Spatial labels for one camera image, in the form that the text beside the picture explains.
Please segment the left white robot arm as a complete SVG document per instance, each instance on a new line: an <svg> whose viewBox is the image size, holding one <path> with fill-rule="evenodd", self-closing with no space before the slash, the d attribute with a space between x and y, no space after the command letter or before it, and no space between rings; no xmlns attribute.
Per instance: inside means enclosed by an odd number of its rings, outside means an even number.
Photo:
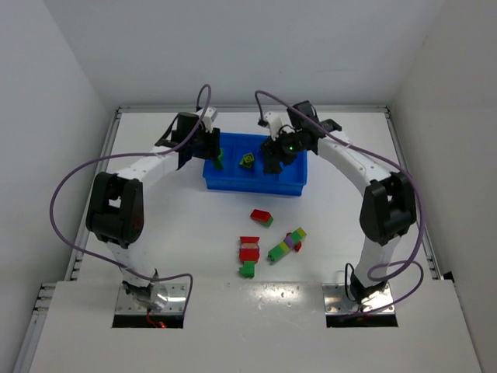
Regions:
<svg viewBox="0 0 497 373"><path fill-rule="evenodd" d="M178 113L142 156L116 173L100 172L94 179L86 228L104 242L122 267L123 287L139 304L152 307L157 270L146 258L144 210L146 193L190 159L215 160L221 154L220 129L213 126L217 110Z"/></svg>

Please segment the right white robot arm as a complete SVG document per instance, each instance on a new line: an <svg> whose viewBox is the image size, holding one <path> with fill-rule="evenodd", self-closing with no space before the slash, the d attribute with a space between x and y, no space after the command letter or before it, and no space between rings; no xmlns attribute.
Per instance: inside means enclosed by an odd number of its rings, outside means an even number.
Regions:
<svg viewBox="0 0 497 373"><path fill-rule="evenodd" d="M289 124L276 113L260 114L259 126L269 129L261 146L263 171L279 174L300 153L314 152L359 191L364 244L346 293L351 301L361 302L384 289L394 249L416 221L414 188L402 173L393 173L353 149L342 127L332 119L319 120L308 101L293 105L287 114Z"/></svg>

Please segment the green lego brick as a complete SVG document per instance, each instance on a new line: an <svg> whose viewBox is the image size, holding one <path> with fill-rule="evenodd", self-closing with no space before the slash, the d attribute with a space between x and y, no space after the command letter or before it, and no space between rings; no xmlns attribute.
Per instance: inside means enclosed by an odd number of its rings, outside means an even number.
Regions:
<svg viewBox="0 0 497 373"><path fill-rule="evenodd" d="M253 278L255 276L255 261L245 261L238 269L238 274L243 278Z"/></svg>

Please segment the red yellow green lego stack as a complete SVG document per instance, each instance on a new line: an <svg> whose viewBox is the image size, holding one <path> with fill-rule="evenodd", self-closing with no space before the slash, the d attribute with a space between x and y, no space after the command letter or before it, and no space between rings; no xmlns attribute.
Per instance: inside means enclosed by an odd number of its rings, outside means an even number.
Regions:
<svg viewBox="0 0 497 373"><path fill-rule="evenodd" d="M250 214L250 218L265 227L269 227L273 223L273 216L268 211L259 209L254 209Z"/></svg>

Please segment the yellow printed lego brick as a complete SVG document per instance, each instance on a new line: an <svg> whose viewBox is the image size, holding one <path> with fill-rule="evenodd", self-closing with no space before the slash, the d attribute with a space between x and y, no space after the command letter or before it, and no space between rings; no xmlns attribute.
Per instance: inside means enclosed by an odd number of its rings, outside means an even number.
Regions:
<svg viewBox="0 0 497 373"><path fill-rule="evenodd" d="M251 152L249 152L242 156L242 159L240 160L238 165L243 169L252 169L254 164L255 164L255 157Z"/></svg>

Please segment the yellow green lego pair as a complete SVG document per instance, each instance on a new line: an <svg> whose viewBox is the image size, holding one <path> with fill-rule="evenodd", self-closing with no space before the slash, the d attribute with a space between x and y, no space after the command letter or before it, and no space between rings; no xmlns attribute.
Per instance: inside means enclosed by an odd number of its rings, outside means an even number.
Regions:
<svg viewBox="0 0 497 373"><path fill-rule="evenodd" d="M214 165L214 168L216 170L223 170L224 169L224 149L223 148L220 148L219 155L213 161L213 165Z"/></svg>

